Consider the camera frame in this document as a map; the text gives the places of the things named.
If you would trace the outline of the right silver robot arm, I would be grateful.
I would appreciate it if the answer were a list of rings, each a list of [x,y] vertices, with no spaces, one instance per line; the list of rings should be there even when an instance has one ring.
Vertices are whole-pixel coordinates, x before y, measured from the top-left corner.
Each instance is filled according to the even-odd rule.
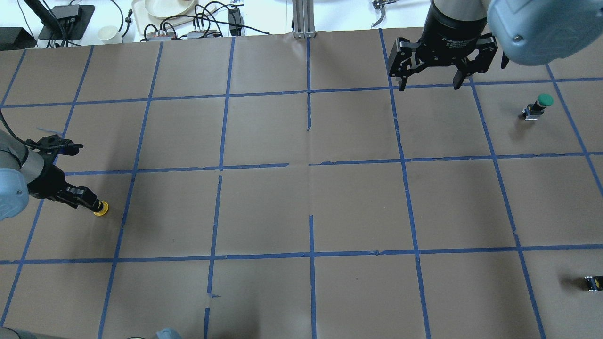
[[[486,73],[498,50],[500,66],[545,65],[588,47],[602,34],[600,0],[433,0],[418,41],[396,39],[388,75],[404,91],[428,67],[456,67],[455,89]]]

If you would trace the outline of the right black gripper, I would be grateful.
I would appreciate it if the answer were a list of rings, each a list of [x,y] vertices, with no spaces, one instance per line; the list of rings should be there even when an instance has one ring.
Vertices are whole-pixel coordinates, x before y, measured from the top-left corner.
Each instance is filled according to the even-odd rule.
[[[467,77],[485,73],[493,62],[498,46],[493,34],[483,34],[485,17],[476,21],[460,21],[430,9],[420,39],[416,42],[399,37],[388,56],[389,77],[396,79],[404,91],[409,77],[427,67],[455,65],[454,90],[459,90]]]

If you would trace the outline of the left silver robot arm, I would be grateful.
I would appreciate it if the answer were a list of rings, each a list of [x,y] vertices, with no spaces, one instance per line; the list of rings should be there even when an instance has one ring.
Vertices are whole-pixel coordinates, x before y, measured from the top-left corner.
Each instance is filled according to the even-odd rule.
[[[82,206],[95,215],[108,212],[108,203],[101,201],[88,187],[73,186],[65,173],[54,165],[59,155],[75,156],[82,144],[63,139],[60,135],[43,137],[38,142],[21,141],[1,132],[0,148],[0,217],[2,220],[19,215],[29,198]]]

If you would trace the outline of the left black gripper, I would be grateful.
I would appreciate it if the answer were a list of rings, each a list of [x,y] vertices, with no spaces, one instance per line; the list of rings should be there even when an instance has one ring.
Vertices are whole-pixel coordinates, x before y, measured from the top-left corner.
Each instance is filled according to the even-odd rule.
[[[88,187],[68,185],[64,172],[51,162],[45,164],[39,176],[28,183],[28,193],[40,200],[59,200],[73,208],[82,206],[91,211],[100,201]]]

